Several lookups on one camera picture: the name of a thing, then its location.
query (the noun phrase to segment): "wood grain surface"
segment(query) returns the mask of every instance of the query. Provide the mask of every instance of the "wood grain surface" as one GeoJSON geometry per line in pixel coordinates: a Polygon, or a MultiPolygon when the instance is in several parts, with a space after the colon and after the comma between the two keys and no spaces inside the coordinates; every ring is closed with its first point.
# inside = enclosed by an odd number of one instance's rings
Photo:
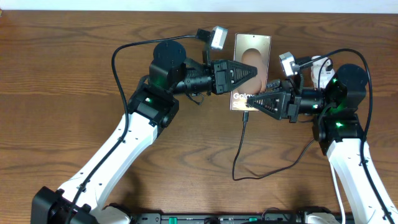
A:
{"type": "MultiPolygon", "coordinates": [[[[110,61],[120,45],[229,29],[272,36],[269,80],[282,78],[278,55],[325,54],[349,47],[366,57],[374,85],[368,142],[390,197],[398,204],[398,16],[367,14],[5,11],[0,17],[0,223],[28,223],[35,193],[55,190],[107,140],[123,114],[110,61]]],[[[203,44],[182,40],[201,60],[203,44]]],[[[154,45],[122,50],[116,65],[127,97],[148,74],[154,45]]],[[[357,56],[333,57],[335,68],[361,65],[357,56]]],[[[307,85],[311,85],[307,74],[307,85]]],[[[133,163],[109,196],[134,212],[253,213],[268,207],[325,206],[338,212],[330,168],[318,144],[293,169],[263,180],[231,180],[242,113],[229,95],[201,106],[178,96],[180,111],[133,163]]],[[[358,111],[364,125],[366,98],[358,111]]],[[[296,160],[312,139],[311,124],[289,124],[251,113],[237,176],[261,174],[296,160]]],[[[349,204],[343,196],[344,206],[349,204]]]]}

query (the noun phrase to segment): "smartphone box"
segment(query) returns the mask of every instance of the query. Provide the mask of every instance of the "smartphone box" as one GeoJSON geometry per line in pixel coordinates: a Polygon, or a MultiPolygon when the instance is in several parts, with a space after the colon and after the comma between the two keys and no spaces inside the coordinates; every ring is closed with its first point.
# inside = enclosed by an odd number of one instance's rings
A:
{"type": "Polygon", "coordinates": [[[233,111],[258,111],[246,106],[248,96],[266,90],[271,36],[236,34],[234,60],[257,67],[257,75],[231,92],[229,108],[233,111]]]}

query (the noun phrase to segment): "white wall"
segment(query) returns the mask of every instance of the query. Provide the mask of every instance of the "white wall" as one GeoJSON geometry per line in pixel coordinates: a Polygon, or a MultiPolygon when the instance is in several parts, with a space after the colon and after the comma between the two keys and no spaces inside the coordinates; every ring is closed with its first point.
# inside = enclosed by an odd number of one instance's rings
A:
{"type": "Polygon", "coordinates": [[[0,0],[3,10],[398,13],[398,0],[0,0]]]}

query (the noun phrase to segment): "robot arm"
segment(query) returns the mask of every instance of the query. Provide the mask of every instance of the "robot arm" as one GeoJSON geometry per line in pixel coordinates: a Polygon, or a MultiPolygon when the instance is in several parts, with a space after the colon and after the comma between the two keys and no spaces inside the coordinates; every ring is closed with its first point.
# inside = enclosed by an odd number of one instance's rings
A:
{"type": "Polygon", "coordinates": [[[230,60],[210,60],[210,48],[222,49],[227,30],[215,27],[212,32],[199,29],[197,39],[204,41],[203,64],[187,58],[184,47],[173,40],[160,42],[154,49],[148,84],[140,81],[127,104],[129,121],[122,117],[114,133],[99,151],[56,192],[43,187],[32,202],[31,223],[65,223],[72,215],[74,223],[129,223],[130,218],[104,203],[137,156],[150,146],[171,123],[178,111],[174,94],[200,92],[216,95],[230,92],[257,75],[257,68],[230,60]],[[100,165],[106,155],[109,157],[100,165]]]}
{"type": "MultiPolygon", "coordinates": [[[[149,119],[138,113],[129,114],[129,116],[129,131],[123,143],[116,148],[104,164],[95,172],[76,203],[78,207],[82,207],[84,204],[90,206],[90,213],[95,216],[100,223],[104,223],[99,217],[102,217],[100,213],[113,187],[138,155],[146,147],[150,146],[157,137],[157,126],[150,125],[149,119]]],[[[70,180],[59,187],[59,189],[64,191],[62,195],[64,199],[68,201],[73,200],[79,185],[115,144],[123,132],[124,125],[125,118],[123,115],[114,133],[102,145],[97,153],[70,180]]]]}
{"type": "MultiPolygon", "coordinates": [[[[385,218],[384,212],[363,172],[363,167],[361,167],[360,144],[360,139],[346,138],[342,139],[341,142],[333,141],[326,155],[343,184],[355,223],[387,224],[389,221],[385,218]]],[[[377,191],[391,212],[392,219],[398,221],[397,208],[392,203],[377,174],[367,143],[364,146],[364,155],[368,160],[367,166],[377,191]]]]}
{"type": "MultiPolygon", "coordinates": [[[[363,58],[359,52],[351,49],[340,49],[332,53],[341,51],[354,52],[363,58]]],[[[319,142],[323,154],[337,171],[355,222],[365,224],[398,221],[397,209],[374,168],[369,146],[363,142],[365,132],[355,113],[366,96],[365,87],[370,82],[367,73],[357,65],[346,64],[338,69],[325,89],[303,88],[302,75],[299,77],[298,74],[301,69],[311,66],[313,60],[302,63],[296,63],[297,61],[290,53],[281,55],[280,62],[288,78],[269,82],[265,93],[248,98],[248,106],[275,119],[289,119],[291,123],[297,122],[299,114],[314,114],[314,139],[319,142]],[[364,172],[361,154],[367,160],[365,165],[370,179],[364,172]],[[370,180],[373,180],[376,192],[386,209],[382,208],[377,199],[370,180]]],[[[319,223],[321,217],[315,216],[309,215],[306,221],[319,223]]]]}

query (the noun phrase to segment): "green connector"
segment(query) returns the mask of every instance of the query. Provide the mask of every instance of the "green connector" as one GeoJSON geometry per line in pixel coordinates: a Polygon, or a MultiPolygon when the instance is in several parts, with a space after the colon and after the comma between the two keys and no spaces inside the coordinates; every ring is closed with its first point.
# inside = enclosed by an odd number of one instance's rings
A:
{"type": "Polygon", "coordinates": [[[177,224],[177,218],[169,218],[169,224],[177,224]]]}

